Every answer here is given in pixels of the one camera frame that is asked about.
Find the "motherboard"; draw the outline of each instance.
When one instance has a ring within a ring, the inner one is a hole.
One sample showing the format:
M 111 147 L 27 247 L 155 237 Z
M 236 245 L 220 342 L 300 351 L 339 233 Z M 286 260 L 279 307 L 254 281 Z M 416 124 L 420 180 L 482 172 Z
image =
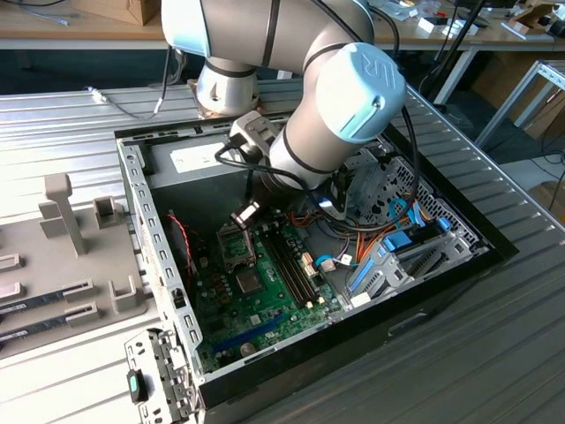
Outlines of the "motherboard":
M 197 260 L 196 315 L 205 372 L 250 356 L 343 309 L 290 224 L 224 227 Z

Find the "white paper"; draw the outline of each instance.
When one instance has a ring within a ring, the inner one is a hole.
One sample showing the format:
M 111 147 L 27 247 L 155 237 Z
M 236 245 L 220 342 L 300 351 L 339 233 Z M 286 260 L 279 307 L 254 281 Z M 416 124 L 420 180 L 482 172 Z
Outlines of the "white paper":
M 181 148 L 170 153 L 170 159 L 179 174 L 192 170 L 202 170 L 220 165 L 215 159 L 215 153 L 223 148 L 223 143 L 205 144 L 193 148 Z

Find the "wooden desk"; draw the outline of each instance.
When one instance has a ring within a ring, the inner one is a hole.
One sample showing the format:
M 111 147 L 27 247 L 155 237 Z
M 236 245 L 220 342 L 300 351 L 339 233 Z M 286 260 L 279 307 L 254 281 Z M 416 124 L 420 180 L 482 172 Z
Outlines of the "wooden desk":
M 453 6 L 447 2 L 442 10 L 449 16 L 453 14 Z M 69 4 L 58 4 L 44 11 L 65 14 L 74 10 Z M 0 3 L 0 49 L 164 49 L 167 46 L 160 16 L 155 16 L 145 26 L 136 26 L 83 11 L 78 13 L 80 18 L 70 18 L 70 25 L 63 26 L 24 13 L 16 5 Z M 562 41 L 525 42 L 503 29 L 502 21 L 502 17 L 491 17 L 488 28 L 479 29 L 477 35 L 465 38 L 460 46 L 463 53 L 438 93 L 436 103 L 447 101 L 472 59 L 481 50 L 565 50 L 565 42 Z M 419 28 L 417 18 L 397 21 L 396 24 L 402 50 L 438 50 L 445 39 L 442 33 L 429 34 Z M 383 49 L 390 49 L 393 42 L 390 28 L 380 20 L 375 22 L 375 28 L 375 43 Z
M 165 49 L 167 43 L 157 15 L 144 26 L 75 11 L 69 4 L 43 8 L 53 14 L 78 13 L 63 18 L 65 26 L 37 18 L 18 6 L 0 3 L 0 49 Z

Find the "cardboard box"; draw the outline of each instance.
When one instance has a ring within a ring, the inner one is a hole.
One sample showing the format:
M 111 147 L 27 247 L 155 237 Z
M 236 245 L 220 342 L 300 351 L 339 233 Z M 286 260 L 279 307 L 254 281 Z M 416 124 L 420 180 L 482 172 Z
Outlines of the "cardboard box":
M 551 204 L 551 199 L 554 197 L 555 187 L 557 186 L 557 181 L 546 181 L 533 187 L 528 193 L 536 199 L 541 205 L 549 208 Z M 559 191 L 557 192 L 557 197 L 555 197 L 554 206 L 551 208 L 551 212 L 559 219 L 562 223 L 565 223 L 565 181 L 561 182 Z
M 161 0 L 72 0 L 72 7 L 78 11 L 145 25 L 161 9 Z

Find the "blue latch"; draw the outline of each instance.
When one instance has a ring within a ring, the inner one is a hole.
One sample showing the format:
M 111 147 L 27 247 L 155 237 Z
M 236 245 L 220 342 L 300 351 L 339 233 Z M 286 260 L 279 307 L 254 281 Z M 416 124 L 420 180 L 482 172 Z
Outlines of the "blue latch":
M 404 231 L 399 231 L 386 236 L 382 240 L 382 242 L 390 252 L 394 252 L 395 250 L 400 249 L 401 247 L 409 245 L 412 242 L 412 240 L 410 240 L 410 238 L 406 235 Z
M 449 231 L 451 230 L 451 222 L 445 217 L 442 216 L 440 219 L 438 219 L 438 224 L 440 225 L 441 229 L 444 231 Z

